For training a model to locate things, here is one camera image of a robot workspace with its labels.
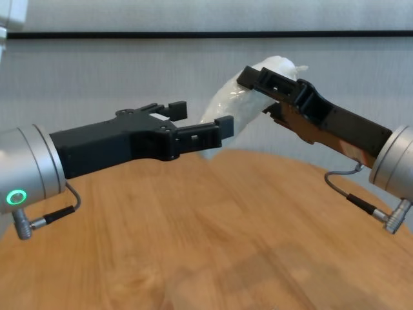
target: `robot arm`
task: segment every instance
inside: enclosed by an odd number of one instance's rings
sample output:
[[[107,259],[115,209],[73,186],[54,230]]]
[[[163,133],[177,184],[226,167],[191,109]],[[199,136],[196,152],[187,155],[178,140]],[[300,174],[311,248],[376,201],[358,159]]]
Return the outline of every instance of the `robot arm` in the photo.
[[[352,174],[363,166],[371,168],[370,182],[401,199],[392,214],[335,187],[347,200],[384,223],[394,234],[403,223],[413,201],[413,129],[391,130],[351,113],[324,99],[308,81],[293,81],[267,68],[246,67],[237,83],[254,89],[275,102],[263,112],[278,124],[295,132],[307,143],[322,143],[358,162]]]
[[[234,134],[232,116],[215,122],[177,128],[186,118],[186,102],[151,104],[116,112],[114,119],[48,135],[31,125],[0,133],[0,212],[12,213],[18,236],[27,240],[44,227],[79,208],[81,199],[66,179],[139,158],[162,161],[180,154],[221,146]],[[29,220],[24,208],[65,190],[74,206]]]

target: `grey cable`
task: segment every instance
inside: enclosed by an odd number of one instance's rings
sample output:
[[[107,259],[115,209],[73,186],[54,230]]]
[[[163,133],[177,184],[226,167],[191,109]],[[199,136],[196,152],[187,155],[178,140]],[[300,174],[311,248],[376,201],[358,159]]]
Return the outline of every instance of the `grey cable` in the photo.
[[[78,210],[78,208],[80,208],[81,204],[82,204],[82,198],[80,197],[79,193],[71,186],[71,184],[69,184],[68,182],[66,182],[66,187],[72,192],[72,194],[76,197],[76,204],[74,206],[75,211]]]
[[[356,165],[356,167],[354,168],[354,170],[351,171],[328,171],[325,175],[324,175],[324,180],[325,182],[328,184],[328,186],[330,186],[332,189],[334,189],[336,192],[338,192],[339,194],[343,195],[344,197],[347,198],[348,193],[343,191],[342,189],[340,189],[339,187],[335,186],[330,180],[329,180],[329,176],[348,176],[351,174],[355,174],[357,172],[360,172],[363,169],[363,165],[358,163]]]

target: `wooden table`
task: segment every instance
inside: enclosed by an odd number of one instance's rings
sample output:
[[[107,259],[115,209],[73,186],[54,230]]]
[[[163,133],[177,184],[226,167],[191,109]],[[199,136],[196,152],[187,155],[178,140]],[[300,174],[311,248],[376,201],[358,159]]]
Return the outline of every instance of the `wooden table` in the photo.
[[[413,234],[395,236],[324,170],[228,150],[73,180],[79,211],[0,245],[4,310],[413,309]],[[357,185],[337,183],[388,210]],[[69,193],[28,208],[72,203]]]

